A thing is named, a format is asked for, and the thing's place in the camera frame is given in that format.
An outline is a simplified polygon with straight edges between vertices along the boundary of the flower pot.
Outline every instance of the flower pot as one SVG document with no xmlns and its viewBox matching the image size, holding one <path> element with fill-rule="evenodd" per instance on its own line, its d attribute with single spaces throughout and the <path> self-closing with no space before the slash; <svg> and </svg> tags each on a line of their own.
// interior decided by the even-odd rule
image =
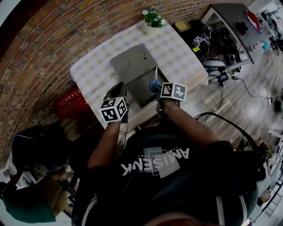
<svg viewBox="0 0 283 226">
<path fill-rule="evenodd" d="M 159 27 L 149 27 L 146 22 L 143 23 L 142 25 L 142 30 L 146 34 L 154 34 L 156 33 L 160 28 Z"/>
</svg>

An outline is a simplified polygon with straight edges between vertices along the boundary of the potted plant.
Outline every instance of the potted plant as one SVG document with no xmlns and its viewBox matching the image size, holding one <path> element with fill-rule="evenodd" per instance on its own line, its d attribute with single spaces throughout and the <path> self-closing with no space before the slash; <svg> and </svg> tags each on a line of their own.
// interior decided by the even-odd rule
<svg viewBox="0 0 283 226">
<path fill-rule="evenodd" d="M 165 25 L 165 19 L 159 15 L 159 10 L 152 6 L 149 10 L 142 11 L 145 17 L 145 23 L 143 24 L 143 31 L 146 34 L 152 34 L 158 31 Z"/>
</svg>

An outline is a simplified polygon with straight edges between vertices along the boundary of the red crate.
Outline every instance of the red crate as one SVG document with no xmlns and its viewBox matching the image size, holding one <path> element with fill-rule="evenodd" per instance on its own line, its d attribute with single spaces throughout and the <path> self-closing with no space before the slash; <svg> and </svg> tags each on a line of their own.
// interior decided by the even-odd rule
<svg viewBox="0 0 283 226">
<path fill-rule="evenodd" d="M 91 108 L 85 101 L 80 89 L 76 87 L 57 100 L 56 110 L 59 119 L 64 120 L 76 117 L 85 111 L 91 110 Z"/>
</svg>

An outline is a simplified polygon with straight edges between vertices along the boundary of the white desk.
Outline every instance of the white desk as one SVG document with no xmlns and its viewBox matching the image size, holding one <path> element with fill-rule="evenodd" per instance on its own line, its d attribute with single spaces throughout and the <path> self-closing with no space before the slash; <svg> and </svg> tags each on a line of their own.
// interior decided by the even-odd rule
<svg viewBox="0 0 283 226">
<path fill-rule="evenodd" d="M 119 83 L 119 77 L 110 60 L 135 45 L 143 43 L 167 80 L 186 85 L 188 92 L 208 82 L 208 74 L 198 58 L 168 23 L 158 33 L 151 35 L 146 35 L 141 30 L 142 24 L 143 21 L 140 21 L 116 34 L 89 52 L 70 69 L 73 80 L 104 127 L 107 124 L 104 123 L 98 109 L 107 91 Z M 127 93 L 127 97 L 130 111 L 126 130 L 129 132 L 157 114 L 157 103 L 151 102 L 141 109 L 131 93 Z"/>
<path fill-rule="evenodd" d="M 202 23 L 207 24 L 209 19 L 215 14 L 224 23 L 229 32 L 233 35 L 239 46 L 242 46 L 242 50 L 245 53 L 247 59 L 229 67 L 229 70 L 242 67 L 246 64 L 255 64 L 263 55 L 264 49 L 259 48 L 255 51 L 251 50 L 251 46 L 266 41 L 269 43 L 269 38 L 265 31 L 258 33 L 258 31 L 252 26 L 245 15 L 245 11 L 249 11 L 244 4 L 211 4 L 210 10 L 201 20 Z M 236 28 L 236 22 L 244 22 L 249 29 L 249 34 L 242 35 Z"/>
</svg>

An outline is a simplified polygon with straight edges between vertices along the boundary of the white tablecloth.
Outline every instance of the white tablecloth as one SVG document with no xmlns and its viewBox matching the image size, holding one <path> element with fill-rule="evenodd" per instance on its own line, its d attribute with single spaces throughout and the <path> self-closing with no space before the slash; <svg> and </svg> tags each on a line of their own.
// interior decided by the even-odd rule
<svg viewBox="0 0 283 226">
<path fill-rule="evenodd" d="M 135 45 L 143 43 L 167 80 L 187 85 L 188 92 L 200 84 L 207 84 L 208 74 L 200 61 L 168 23 L 151 35 L 146 35 L 141 30 L 142 23 L 144 22 L 140 21 L 116 34 L 81 58 L 70 69 L 73 80 L 104 127 L 107 124 L 98 109 L 107 91 L 119 82 L 110 60 Z M 151 102 L 141 109 L 130 93 L 127 93 L 127 97 L 127 103 L 131 105 L 127 129 L 130 131 L 156 114 L 157 103 Z"/>
</svg>

